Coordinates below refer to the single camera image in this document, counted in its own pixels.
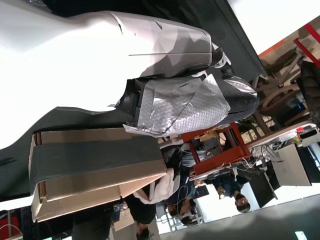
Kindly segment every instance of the black fabric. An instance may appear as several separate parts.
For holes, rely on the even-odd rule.
[[[147,185],[143,188],[143,191],[149,196],[150,186]],[[155,204],[143,204],[139,198],[136,198],[133,194],[124,198],[125,202],[130,209],[133,220],[140,224],[150,224],[156,216]]]
[[[231,84],[224,81],[222,78],[216,77],[216,82],[230,105],[228,115],[217,125],[229,124],[251,116],[259,106],[260,99],[251,94],[239,91]],[[233,78],[232,80],[249,85],[243,79]]]
[[[106,240],[112,222],[113,205],[103,204],[74,214],[73,240]]]
[[[106,240],[111,227],[111,215],[99,216],[81,224],[74,224],[73,240]]]
[[[39,145],[33,149],[30,190],[33,192],[37,183],[51,179],[140,164],[161,158],[158,141],[151,136],[117,141]]]
[[[313,63],[303,61],[301,64],[302,93],[310,116],[316,124],[320,124],[320,69]]]
[[[167,169],[173,169],[174,175],[173,180],[180,174],[180,165],[182,160],[183,152],[180,146],[168,146],[161,149],[163,159],[165,161],[165,166]]]

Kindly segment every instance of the aluminum foil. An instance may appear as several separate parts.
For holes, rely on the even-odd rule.
[[[144,88],[137,126],[128,133],[156,138],[207,129],[230,110],[212,74],[200,78],[150,80]]]
[[[47,7],[47,5],[42,0],[27,0],[28,3],[36,6],[39,9],[42,9],[48,13],[51,13],[51,10]]]

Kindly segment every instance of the cardboard box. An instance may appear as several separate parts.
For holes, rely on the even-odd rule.
[[[142,149],[142,146],[139,146],[141,141],[138,141],[140,138],[145,138],[144,141],[147,141],[152,146],[150,149],[152,153],[148,153],[152,154],[152,160],[82,174],[62,175],[38,182],[35,185],[31,206],[33,221],[41,222],[116,201],[121,199],[121,197],[125,198],[166,174],[166,166],[157,140],[152,137],[146,138],[146,136],[127,133],[124,128],[50,131],[34,134],[32,136],[29,158],[30,175],[34,174],[32,171],[32,159],[37,151],[35,149],[37,146],[46,145],[46,147],[51,148],[52,146],[53,149],[56,149],[56,145],[65,144],[63,147],[65,150],[68,150],[68,144],[95,144],[94,142],[109,142],[110,144],[114,144],[114,141],[121,143],[121,140],[128,140],[132,145],[131,149],[139,150],[139,148]],[[136,151],[134,157],[143,159],[145,158],[146,151],[147,149],[141,150],[141,153]],[[126,153],[126,149],[123,149],[123,152],[119,155],[123,158],[125,154],[127,154],[127,158],[131,157],[130,151]],[[95,158],[90,157],[90,152],[86,152],[85,156],[88,156],[87,160],[90,161],[90,164],[95,164]]]

